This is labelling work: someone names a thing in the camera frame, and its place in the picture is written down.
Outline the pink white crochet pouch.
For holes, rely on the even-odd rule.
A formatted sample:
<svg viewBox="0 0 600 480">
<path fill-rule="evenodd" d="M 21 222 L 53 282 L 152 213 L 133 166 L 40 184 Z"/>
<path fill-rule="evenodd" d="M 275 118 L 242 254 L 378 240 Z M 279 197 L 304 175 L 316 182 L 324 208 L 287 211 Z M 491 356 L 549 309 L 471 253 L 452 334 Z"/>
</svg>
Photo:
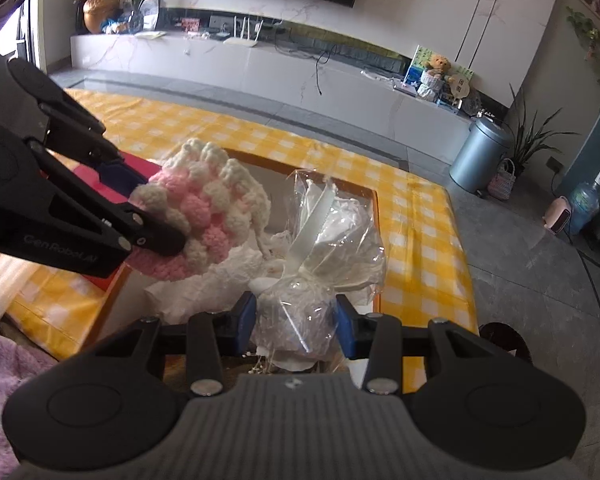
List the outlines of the pink white crochet pouch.
<svg viewBox="0 0 600 480">
<path fill-rule="evenodd" d="M 159 281 L 181 281 L 223 262 L 250 235 L 262 243 L 271 201 L 262 185 L 219 145 L 187 140 L 146 184 L 131 204 L 185 235 L 173 256 L 148 248 L 133 250 L 126 263 Z"/>
</svg>

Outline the clear cellophane white gift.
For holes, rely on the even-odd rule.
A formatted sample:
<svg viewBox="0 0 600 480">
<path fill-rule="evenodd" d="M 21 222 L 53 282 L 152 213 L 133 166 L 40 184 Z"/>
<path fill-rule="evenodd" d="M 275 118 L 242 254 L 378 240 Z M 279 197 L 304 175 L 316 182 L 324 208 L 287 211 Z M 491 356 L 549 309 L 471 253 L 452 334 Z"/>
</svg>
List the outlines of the clear cellophane white gift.
<svg viewBox="0 0 600 480">
<path fill-rule="evenodd" d="M 304 372 L 335 352 L 336 296 L 370 302 L 384 284 L 387 255 L 369 200 L 316 172 L 296 170 L 290 180 L 290 245 L 280 278 L 251 282 L 251 340 L 274 366 Z"/>
</svg>

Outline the white crumpled tissue paper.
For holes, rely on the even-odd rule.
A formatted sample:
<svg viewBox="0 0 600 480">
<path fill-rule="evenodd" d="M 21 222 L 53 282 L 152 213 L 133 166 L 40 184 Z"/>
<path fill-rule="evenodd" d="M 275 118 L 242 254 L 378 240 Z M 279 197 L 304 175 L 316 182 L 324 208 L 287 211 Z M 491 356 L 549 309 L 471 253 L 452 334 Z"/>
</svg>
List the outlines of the white crumpled tissue paper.
<svg viewBox="0 0 600 480">
<path fill-rule="evenodd" d="M 158 282 L 144 289 L 151 311 L 170 325 L 181 324 L 200 312 L 230 310 L 257 278 L 282 276 L 291 235 L 287 230 L 275 234 L 264 233 L 265 247 L 270 255 L 265 258 L 250 234 L 242 246 L 233 248 L 227 259 L 212 266 L 205 274 L 194 275 L 183 281 Z"/>
</svg>

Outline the orange storage bin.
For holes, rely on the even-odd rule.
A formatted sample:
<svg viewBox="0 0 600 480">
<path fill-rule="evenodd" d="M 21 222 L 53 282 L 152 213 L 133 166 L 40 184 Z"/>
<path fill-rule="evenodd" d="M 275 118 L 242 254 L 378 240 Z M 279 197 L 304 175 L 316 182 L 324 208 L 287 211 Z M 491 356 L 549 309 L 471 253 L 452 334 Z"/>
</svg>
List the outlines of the orange storage bin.
<svg viewBox="0 0 600 480">
<path fill-rule="evenodd" d="M 262 183 L 268 193 L 272 202 L 272 212 L 265 232 L 274 234 L 283 231 L 288 224 L 287 206 L 292 191 L 290 175 L 294 170 L 298 170 L 298 167 L 231 148 L 226 148 L 226 151 L 230 158 L 237 159 L 243 164 L 253 177 Z M 373 218 L 376 226 L 379 226 L 378 197 L 375 191 L 339 178 L 332 178 L 332 180 L 343 194 L 359 200 Z M 136 310 L 125 311 L 118 306 L 120 294 L 124 291 L 125 282 L 130 276 L 133 276 L 132 270 L 125 264 L 120 266 L 119 270 L 110 278 L 96 278 L 97 285 L 106 284 L 108 288 L 94 324 L 83 341 L 82 350 L 93 347 L 97 341 L 104 339 L 123 325 L 131 323 L 140 315 L 140 312 L 147 312 L 146 308 L 140 307 L 139 299 L 132 299 L 132 306 L 136 307 Z"/>
</svg>

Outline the yellow white checkered tablecloth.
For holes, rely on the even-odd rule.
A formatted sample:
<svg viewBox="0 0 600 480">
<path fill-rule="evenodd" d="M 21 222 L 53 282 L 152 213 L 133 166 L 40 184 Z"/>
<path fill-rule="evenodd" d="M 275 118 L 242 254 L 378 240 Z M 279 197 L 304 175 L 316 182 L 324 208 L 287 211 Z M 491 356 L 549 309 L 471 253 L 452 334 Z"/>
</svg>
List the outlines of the yellow white checkered tablecloth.
<svg viewBox="0 0 600 480">
<path fill-rule="evenodd" d="M 451 200 L 442 186 L 365 156 L 286 130 L 227 114 L 117 94 L 73 90 L 106 126 L 106 139 L 129 154 L 161 164 L 189 138 L 214 142 L 233 157 L 263 158 L 280 178 L 313 169 L 370 199 L 388 256 L 374 307 L 409 326 L 430 318 L 477 330 L 465 253 Z M 6 314 L 18 330 L 57 359 L 95 338 L 112 297 L 79 274 L 35 266 Z"/>
</svg>

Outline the copper round vase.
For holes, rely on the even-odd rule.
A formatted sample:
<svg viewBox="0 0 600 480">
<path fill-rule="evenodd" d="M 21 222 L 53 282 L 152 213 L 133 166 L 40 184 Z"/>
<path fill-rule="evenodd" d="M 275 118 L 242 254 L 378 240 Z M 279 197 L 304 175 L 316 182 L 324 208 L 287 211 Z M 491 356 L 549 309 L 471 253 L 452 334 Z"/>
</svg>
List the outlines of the copper round vase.
<svg viewBox="0 0 600 480">
<path fill-rule="evenodd" d="M 102 24 L 117 15 L 119 0 L 86 0 L 82 10 L 86 29 L 91 34 L 100 34 Z"/>
</svg>

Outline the purple fluffy rug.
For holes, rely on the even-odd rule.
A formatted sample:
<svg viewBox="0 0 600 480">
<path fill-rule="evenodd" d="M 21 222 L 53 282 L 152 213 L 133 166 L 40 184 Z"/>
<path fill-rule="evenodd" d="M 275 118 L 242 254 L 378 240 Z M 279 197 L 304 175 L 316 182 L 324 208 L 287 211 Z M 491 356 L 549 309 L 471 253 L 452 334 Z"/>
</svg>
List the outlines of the purple fluffy rug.
<svg viewBox="0 0 600 480">
<path fill-rule="evenodd" d="M 49 370 L 57 363 L 51 356 L 0 335 L 0 479 L 18 466 L 18 460 L 8 443 L 3 427 L 2 413 L 9 396 L 24 382 Z"/>
</svg>

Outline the white wifi router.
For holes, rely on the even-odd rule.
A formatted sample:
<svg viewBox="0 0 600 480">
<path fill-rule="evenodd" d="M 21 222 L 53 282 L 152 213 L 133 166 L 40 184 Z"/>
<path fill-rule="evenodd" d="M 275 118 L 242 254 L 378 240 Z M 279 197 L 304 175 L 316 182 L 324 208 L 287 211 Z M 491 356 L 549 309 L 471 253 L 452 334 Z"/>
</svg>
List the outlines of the white wifi router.
<svg viewBox="0 0 600 480">
<path fill-rule="evenodd" d="M 260 39 L 263 24 L 263 20 L 253 21 L 249 16 L 244 16 L 241 20 L 234 18 L 233 35 L 227 37 L 224 44 L 253 48 Z"/>
</svg>

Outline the pink small basket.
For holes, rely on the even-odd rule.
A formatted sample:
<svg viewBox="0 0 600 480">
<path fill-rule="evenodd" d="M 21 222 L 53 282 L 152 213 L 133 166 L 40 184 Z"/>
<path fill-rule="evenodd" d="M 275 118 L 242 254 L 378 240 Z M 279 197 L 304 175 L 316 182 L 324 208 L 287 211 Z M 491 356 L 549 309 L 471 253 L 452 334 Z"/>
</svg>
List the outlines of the pink small basket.
<svg viewBox="0 0 600 480">
<path fill-rule="evenodd" d="M 496 168 L 486 190 L 497 200 L 509 200 L 515 181 L 515 164 L 510 158 L 504 158 L 498 164 L 498 168 Z"/>
</svg>

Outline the silver pedal trash can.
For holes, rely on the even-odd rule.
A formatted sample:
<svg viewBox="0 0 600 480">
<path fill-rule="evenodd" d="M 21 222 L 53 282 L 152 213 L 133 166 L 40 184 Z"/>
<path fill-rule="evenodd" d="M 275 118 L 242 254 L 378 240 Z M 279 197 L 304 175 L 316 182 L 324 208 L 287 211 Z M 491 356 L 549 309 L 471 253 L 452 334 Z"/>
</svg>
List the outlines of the silver pedal trash can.
<svg viewBox="0 0 600 480">
<path fill-rule="evenodd" d="M 469 193 L 483 190 L 513 144 L 513 135 L 489 118 L 475 119 L 469 127 L 465 143 L 452 163 L 450 178 Z"/>
</svg>

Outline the blue water bottle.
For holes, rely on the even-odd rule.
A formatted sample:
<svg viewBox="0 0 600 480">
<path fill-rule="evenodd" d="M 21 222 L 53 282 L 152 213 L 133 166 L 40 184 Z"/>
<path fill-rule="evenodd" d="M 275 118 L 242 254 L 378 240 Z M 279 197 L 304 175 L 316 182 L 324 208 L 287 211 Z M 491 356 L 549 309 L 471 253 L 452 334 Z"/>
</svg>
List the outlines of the blue water bottle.
<svg viewBox="0 0 600 480">
<path fill-rule="evenodd" d="M 592 182 L 580 183 L 569 197 L 571 217 L 568 232 L 577 235 L 600 209 L 600 171 Z"/>
</svg>

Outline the green potted plant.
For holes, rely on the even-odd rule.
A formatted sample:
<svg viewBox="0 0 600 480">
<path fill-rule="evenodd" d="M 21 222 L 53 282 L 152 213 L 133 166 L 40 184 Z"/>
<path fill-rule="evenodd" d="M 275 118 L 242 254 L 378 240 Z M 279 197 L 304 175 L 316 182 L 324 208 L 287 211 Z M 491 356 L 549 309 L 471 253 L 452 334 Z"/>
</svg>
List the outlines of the green potted plant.
<svg viewBox="0 0 600 480">
<path fill-rule="evenodd" d="M 542 151 L 560 154 L 562 151 L 550 144 L 551 138 L 560 136 L 577 136 L 578 133 L 568 130 L 554 129 L 550 126 L 554 119 L 562 112 L 560 108 L 543 120 L 539 120 L 538 112 L 528 117 L 527 101 L 524 90 L 514 92 L 513 86 L 509 86 L 512 95 L 512 106 L 509 107 L 507 116 L 503 122 L 504 129 L 514 138 L 509 158 L 514 166 L 515 178 L 519 178 L 526 170 L 528 163 L 535 154 Z"/>
</svg>

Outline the white marble tv console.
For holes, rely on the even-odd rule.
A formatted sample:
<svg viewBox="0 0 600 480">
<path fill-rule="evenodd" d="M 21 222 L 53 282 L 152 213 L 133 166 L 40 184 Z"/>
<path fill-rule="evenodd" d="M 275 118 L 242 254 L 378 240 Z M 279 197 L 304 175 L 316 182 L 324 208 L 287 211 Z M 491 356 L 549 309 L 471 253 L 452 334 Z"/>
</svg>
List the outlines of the white marble tv console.
<svg viewBox="0 0 600 480">
<path fill-rule="evenodd" d="M 81 70 L 115 72 L 139 86 L 155 76 L 168 81 L 167 92 L 251 110 L 394 158 L 419 152 L 449 164 L 469 133 L 467 119 L 334 58 L 174 34 L 74 36 L 70 44 L 72 64 Z"/>
</svg>

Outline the teddy bear with card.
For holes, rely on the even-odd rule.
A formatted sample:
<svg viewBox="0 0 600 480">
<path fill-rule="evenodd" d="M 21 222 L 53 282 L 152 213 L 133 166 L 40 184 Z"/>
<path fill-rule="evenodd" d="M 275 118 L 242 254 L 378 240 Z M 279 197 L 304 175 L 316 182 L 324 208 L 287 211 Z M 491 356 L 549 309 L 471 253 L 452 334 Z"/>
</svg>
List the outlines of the teddy bear with card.
<svg viewBox="0 0 600 480">
<path fill-rule="evenodd" d="M 446 56 L 418 46 L 403 83 L 427 102 L 459 108 L 471 92 L 474 72 L 451 62 Z"/>
</svg>

